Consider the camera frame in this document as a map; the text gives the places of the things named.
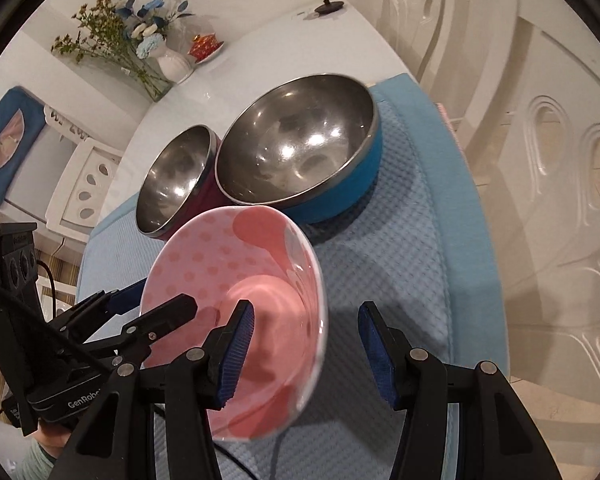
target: screw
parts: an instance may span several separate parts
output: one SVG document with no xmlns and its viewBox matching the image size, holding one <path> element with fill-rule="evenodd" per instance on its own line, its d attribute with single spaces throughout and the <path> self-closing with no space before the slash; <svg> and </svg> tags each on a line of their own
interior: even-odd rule
<svg viewBox="0 0 600 480">
<path fill-rule="evenodd" d="M 412 359 L 416 359 L 416 361 L 426 361 L 429 354 L 424 348 L 413 348 L 409 355 Z"/>
<path fill-rule="evenodd" d="M 498 367 L 491 361 L 482 361 L 480 363 L 480 370 L 482 370 L 487 375 L 493 375 L 498 371 Z"/>
<path fill-rule="evenodd" d="M 124 363 L 123 365 L 120 365 L 120 368 L 118 368 L 118 375 L 120 377 L 126 377 L 131 375 L 134 370 L 135 368 L 131 363 Z"/>
<path fill-rule="evenodd" d="M 192 348 L 187 352 L 189 361 L 199 361 L 205 356 L 205 351 L 202 348 Z"/>
</svg>

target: flower vase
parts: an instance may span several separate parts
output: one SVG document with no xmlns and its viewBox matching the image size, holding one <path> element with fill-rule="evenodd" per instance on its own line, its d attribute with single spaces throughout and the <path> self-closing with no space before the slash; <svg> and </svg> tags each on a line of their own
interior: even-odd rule
<svg viewBox="0 0 600 480">
<path fill-rule="evenodd" d="M 160 66 L 165 78 L 176 84 L 182 83 L 193 73 L 193 69 L 181 53 L 171 50 L 164 42 L 149 52 Z"/>
<path fill-rule="evenodd" d="M 151 101 L 157 103 L 167 95 L 169 90 L 171 90 L 173 82 L 167 81 L 164 76 L 160 74 L 160 68 L 152 66 L 153 63 L 148 63 L 148 60 L 138 61 L 140 61 L 144 67 L 145 73 L 143 74 L 143 78 L 138 78 L 136 76 L 135 79 L 144 87 L 144 90 L 151 98 Z"/>
</svg>

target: light blue towel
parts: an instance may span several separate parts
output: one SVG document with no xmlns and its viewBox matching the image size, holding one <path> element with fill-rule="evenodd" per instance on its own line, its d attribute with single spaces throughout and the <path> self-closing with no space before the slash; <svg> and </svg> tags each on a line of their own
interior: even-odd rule
<svg viewBox="0 0 600 480">
<path fill-rule="evenodd" d="M 508 372 L 500 284 L 478 196 L 438 111 L 407 75 L 372 88 L 384 152 L 378 179 L 350 211 L 304 230 L 324 275 L 330 329 L 318 387 L 280 436 L 227 446 L 259 478 L 389 477 L 403 413 L 379 397 L 357 332 L 360 304 L 374 300 L 390 326 L 446 362 L 495 361 Z M 134 199 L 94 230 L 78 294 L 122 288 L 146 276 L 161 242 L 138 234 Z M 125 319 L 100 336 L 119 333 Z M 450 410 L 447 452 L 453 478 L 458 414 Z M 157 468 L 167 478 L 164 425 L 157 421 Z M 225 479 L 244 474 L 220 459 Z"/>
</svg>

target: white table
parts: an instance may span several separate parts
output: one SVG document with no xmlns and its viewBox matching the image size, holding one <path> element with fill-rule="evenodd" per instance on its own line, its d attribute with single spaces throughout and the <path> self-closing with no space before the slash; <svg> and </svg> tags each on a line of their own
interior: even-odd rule
<svg viewBox="0 0 600 480">
<path fill-rule="evenodd" d="M 100 220 L 138 192 L 158 154 L 180 132 L 206 124 L 223 138 L 251 103 L 276 86 L 315 73 L 371 85 L 409 73 L 378 31 L 349 3 L 317 17 L 314 2 L 226 45 L 151 106 L 129 142 Z"/>
</svg>

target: flowers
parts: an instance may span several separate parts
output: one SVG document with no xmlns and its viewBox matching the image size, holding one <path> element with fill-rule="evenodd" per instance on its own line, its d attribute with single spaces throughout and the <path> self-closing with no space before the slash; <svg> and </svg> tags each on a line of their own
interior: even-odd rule
<svg viewBox="0 0 600 480">
<path fill-rule="evenodd" d="M 151 0 L 145 3 L 138 12 L 135 12 L 136 0 L 127 0 L 124 6 L 116 8 L 116 14 L 125 23 L 125 37 L 135 48 L 142 38 L 159 32 L 163 37 L 168 33 L 170 23 L 179 18 L 193 16 L 191 12 L 184 12 L 189 7 L 189 2 L 184 0 L 172 11 L 165 10 L 165 0 Z"/>
<path fill-rule="evenodd" d="M 131 33 L 131 37 L 136 40 L 137 38 L 140 37 L 140 35 L 142 34 L 142 32 L 146 29 L 146 23 L 140 23 L 140 25 L 138 25 L 134 31 Z"/>
<path fill-rule="evenodd" d="M 125 22 L 112 0 L 97 0 L 93 7 L 84 4 L 72 18 L 79 22 L 77 35 L 74 38 L 69 34 L 62 38 L 58 36 L 51 47 L 52 52 L 73 56 L 76 63 L 89 57 L 116 65 L 140 82 L 151 99 L 158 100 L 164 95 L 169 82 L 136 57 Z"/>
<path fill-rule="evenodd" d="M 152 50 L 155 50 L 163 43 L 164 38 L 160 34 L 151 34 L 142 40 L 142 42 L 136 48 L 136 55 L 140 59 L 146 59 Z"/>
</svg>

